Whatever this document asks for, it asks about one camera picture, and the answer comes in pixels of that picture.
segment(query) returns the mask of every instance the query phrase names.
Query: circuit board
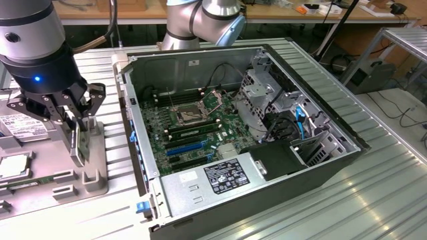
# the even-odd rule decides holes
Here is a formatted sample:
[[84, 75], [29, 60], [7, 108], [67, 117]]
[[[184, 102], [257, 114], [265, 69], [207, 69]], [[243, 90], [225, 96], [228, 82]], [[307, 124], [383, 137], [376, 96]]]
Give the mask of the circuit board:
[[[232, 98], [223, 93], [220, 105], [219, 95], [217, 90], [215, 94], [207, 94], [200, 101], [164, 107], [155, 106], [153, 101], [141, 103], [152, 153], [163, 176], [224, 159], [227, 154], [220, 153], [219, 149], [225, 144], [228, 147], [232, 144], [233, 153], [256, 144], [235, 110]], [[187, 136], [195, 133], [196, 143], [167, 147], [191, 141], [193, 138]]]

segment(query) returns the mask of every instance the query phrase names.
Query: open computer tower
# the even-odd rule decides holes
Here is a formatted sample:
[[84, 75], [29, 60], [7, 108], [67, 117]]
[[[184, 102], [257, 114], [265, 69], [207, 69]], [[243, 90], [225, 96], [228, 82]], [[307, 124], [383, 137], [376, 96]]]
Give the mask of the open computer tower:
[[128, 53], [119, 65], [152, 239], [195, 239], [305, 193], [370, 149], [268, 45]]

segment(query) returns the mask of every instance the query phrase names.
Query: metal workbench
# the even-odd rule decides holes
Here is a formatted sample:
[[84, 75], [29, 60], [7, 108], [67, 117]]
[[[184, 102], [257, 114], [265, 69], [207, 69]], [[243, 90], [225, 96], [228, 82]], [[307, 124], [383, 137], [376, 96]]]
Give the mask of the metal workbench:
[[372, 41], [370, 42], [364, 52], [360, 57], [355, 61], [355, 64], [351, 65], [351, 68], [347, 69], [344, 74], [340, 77], [340, 82], [345, 85], [352, 79], [360, 65], [364, 61], [368, 60], [374, 49], [378, 44], [387, 38], [392, 45], [382, 52], [379, 58], [386, 59], [386, 56], [392, 51], [392, 49], [399, 46], [403, 48], [410, 54], [412, 54], [420, 61], [426, 64], [420, 69], [415, 71], [411, 75], [407, 86], [412, 83], [412, 81], [419, 77], [419, 75], [427, 70], [427, 29], [420, 27], [406, 28], [406, 27], [388, 27], [382, 28], [376, 33]]
[[[276, 38], [236, 43], [251, 44], [269, 44], [275, 48], [371, 145], [371, 151], [320, 188], [203, 239], [423, 239], [427, 236], [427, 167], [422, 156], [418, 158], [418, 152], [410, 151], [403, 140], [379, 125], [372, 113], [293, 42]], [[120, 51], [155, 50], [155, 46], [145, 46]], [[92, 50], [75, 56], [85, 79], [108, 86], [97, 119], [105, 124], [109, 191], [100, 197], [0, 221], [0, 238], [13, 234], [8, 236], [16, 239], [147, 239], [147, 223], [143, 216], [135, 214], [135, 203], [141, 199], [111, 66], [111, 55], [117, 51]]]

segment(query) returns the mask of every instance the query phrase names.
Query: blue latch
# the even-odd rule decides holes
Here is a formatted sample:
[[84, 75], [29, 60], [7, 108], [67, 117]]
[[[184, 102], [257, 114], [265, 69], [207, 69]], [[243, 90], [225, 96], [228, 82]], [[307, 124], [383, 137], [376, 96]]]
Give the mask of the blue latch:
[[300, 139], [304, 139], [304, 127], [303, 127], [303, 122], [305, 121], [305, 113], [303, 112], [303, 109], [300, 106], [296, 107], [295, 109], [295, 117], [296, 117], [296, 123], [300, 131]]
[[128, 137], [128, 139], [131, 140], [132, 143], [136, 142], [136, 132], [135, 132], [135, 130], [132, 131], [131, 136]]
[[151, 209], [149, 209], [149, 202], [148, 201], [141, 201], [141, 202], [136, 203], [136, 213], [137, 214], [145, 213], [149, 211], [151, 211]]

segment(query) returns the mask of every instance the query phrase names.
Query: table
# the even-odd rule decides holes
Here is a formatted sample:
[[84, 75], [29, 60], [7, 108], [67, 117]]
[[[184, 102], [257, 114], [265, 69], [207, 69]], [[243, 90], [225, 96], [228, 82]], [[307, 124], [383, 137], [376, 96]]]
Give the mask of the table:
[[[283, 38], [239, 40], [235, 45], [268, 44], [328, 105], [367, 141], [371, 150], [315, 190], [205, 236], [221, 239], [325, 240], [427, 236], [427, 167], [423, 156], [341, 86], [304, 50]], [[212, 47], [201, 43], [201, 48]], [[107, 85], [96, 113], [105, 124], [108, 193], [0, 221], [8, 239], [148, 239], [147, 223], [136, 214], [133, 168], [120, 114], [112, 54], [156, 51], [156, 46], [95, 49], [75, 56], [89, 83]]]
[[[71, 3], [88, 3], [91, 0], [73, 0]], [[109, 13], [100, 12], [96, 6], [88, 6], [87, 11], [80, 11], [73, 7], [53, 3], [56, 12], [64, 25], [107, 25], [109, 23]], [[347, 10], [340, 15], [331, 14], [325, 23], [336, 24]], [[419, 16], [408, 9], [406, 12], [410, 23], [416, 22]], [[145, 11], [119, 12], [117, 23], [131, 24], [167, 24], [167, 0], [147, 0]], [[247, 23], [249, 24], [315, 24], [321, 23], [325, 16], [321, 14], [303, 15], [296, 10], [280, 8], [277, 6], [248, 5]], [[347, 23], [399, 23], [398, 17], [375, 17], [356, 7], [348, 17]]]

